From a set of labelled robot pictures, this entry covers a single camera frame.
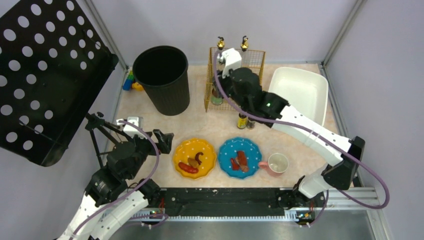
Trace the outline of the sauce bottle yellow cap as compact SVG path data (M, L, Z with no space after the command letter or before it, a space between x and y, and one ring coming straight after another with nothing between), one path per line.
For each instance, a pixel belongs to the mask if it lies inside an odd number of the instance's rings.
M210 101L215 106L219 106L224 102L223 97L215 86L212 87Z

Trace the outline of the glass oil bottle clear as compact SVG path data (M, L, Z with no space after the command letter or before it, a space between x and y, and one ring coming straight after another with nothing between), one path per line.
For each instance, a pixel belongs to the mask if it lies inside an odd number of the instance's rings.
M219 51L222 51L225 48L225 39L222 36L218 36L218 42L216 44Z

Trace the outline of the glass oil bottle brown liquid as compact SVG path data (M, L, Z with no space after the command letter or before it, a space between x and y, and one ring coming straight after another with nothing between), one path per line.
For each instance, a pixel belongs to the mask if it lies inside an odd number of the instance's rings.
M242 37L242 42L240 44L240 49L241 49L241 51L243 53L246 52L249 49L248 40L249 40L249 38L248 38L247 35L245 35L245 36Z

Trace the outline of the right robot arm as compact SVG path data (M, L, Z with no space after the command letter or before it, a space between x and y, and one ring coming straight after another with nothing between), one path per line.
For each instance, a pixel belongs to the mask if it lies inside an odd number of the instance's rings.
M326 161L315 172L302 176L292 194L309 200L329 189L344 193L353 182L362 157L365 141L338 135L300 113L288 100L262 89L259 77L249 68L230 70L227 75L216 70L214 84L218 92L241 114L309 144Z

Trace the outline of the yellow dotted plate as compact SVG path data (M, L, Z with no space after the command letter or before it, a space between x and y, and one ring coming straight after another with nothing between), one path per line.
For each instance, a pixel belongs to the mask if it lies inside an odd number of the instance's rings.
M195 158L196 153L203 152L203 156L200 156L202 164L198 166L198 173L190 174L181 170L178 166L178 163L182 162L187 165L188 158ZM191 180L197 180L203 177L206 177L216 166L217 154L215 152L214 146L209 143L207 140L202 138L191 138L184 140L176 148L172 162L174 169L184 178Z

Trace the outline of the red sausage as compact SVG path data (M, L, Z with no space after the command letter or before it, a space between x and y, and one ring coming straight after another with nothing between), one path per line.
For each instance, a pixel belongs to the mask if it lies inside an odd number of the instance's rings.
M190 165L187 165L187 164L186 164L186 163L184 163L184 162L179 162L179 163L178 163L178 167L179 167L181 170L183 170L184 172L189 173L189 174L197 174L197 173L199 172L199 170L198 170L197 168L192 167L192 166L190 166Z

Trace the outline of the brown food piece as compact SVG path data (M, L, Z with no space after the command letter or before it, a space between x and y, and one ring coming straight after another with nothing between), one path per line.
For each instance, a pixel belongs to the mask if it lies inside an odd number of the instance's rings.
M192 168L197 169L199 167L199 163L194 158L188 158L187 162Z

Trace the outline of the small yellow label bottle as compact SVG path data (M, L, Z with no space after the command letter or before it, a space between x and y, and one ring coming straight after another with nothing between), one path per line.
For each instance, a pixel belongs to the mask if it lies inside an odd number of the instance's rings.
M237 128L238 129L245 129L247 127L247 122L248 122L248 117L242 113L238 114L238 119L237 119Z

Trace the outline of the blue dotted plate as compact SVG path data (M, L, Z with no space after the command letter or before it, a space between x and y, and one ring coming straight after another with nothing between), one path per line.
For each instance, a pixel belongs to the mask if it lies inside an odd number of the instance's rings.
M236 161L238 152L243 152L246 158L247 171ZM246 179L252 177L259 169L259 162L263 160L259 146L249 138L233 137L226 140L219 148L217 161L221 170L229 177Z

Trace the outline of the black ribbed trash bin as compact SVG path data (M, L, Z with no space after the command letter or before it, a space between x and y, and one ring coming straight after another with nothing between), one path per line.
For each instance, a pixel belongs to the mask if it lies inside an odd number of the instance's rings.
M176 116L190 104L188 68L183 51L160 45L138 55L132 71L156 110L165 116Z

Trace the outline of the colourful toy blocks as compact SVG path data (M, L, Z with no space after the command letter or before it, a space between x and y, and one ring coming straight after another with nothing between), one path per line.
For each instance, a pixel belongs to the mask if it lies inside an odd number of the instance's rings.
M128 75L127 75L127 77L126 77L126 79L123 83L122 89L124 91L130 91L130 90L136 90L136 91L139 91L139 92L144 91L143 86L135 80L135 77L134 77L132 70L129 71L129 73L128 73Z

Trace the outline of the red meat pieces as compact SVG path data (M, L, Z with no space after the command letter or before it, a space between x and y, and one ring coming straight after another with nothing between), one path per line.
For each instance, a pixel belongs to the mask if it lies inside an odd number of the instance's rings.
M244 151L237 151L236 157L231 158L230 163L233 171L242 171L243 173L249 171L248 159Z

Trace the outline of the white plastic tub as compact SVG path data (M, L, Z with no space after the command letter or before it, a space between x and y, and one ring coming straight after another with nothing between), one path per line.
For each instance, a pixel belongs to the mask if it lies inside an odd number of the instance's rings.
M287 100L315 123L324 125L329 92L324 76L300 68L279 67L273 73L268 91Z

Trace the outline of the pink mug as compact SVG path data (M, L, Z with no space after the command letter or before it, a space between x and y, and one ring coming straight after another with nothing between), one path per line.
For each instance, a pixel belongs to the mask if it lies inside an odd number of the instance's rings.
M260 161L258 167L271 177L279 177L287 171L289 160L282 153L273 153L267 161Z

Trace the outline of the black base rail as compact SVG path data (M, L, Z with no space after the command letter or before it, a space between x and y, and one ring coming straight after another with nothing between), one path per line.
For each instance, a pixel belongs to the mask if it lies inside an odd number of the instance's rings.
M324 205L325 195L312 199L291 188L162 188L149 199L149 207L170 217L274 217L289 210L308 211Z

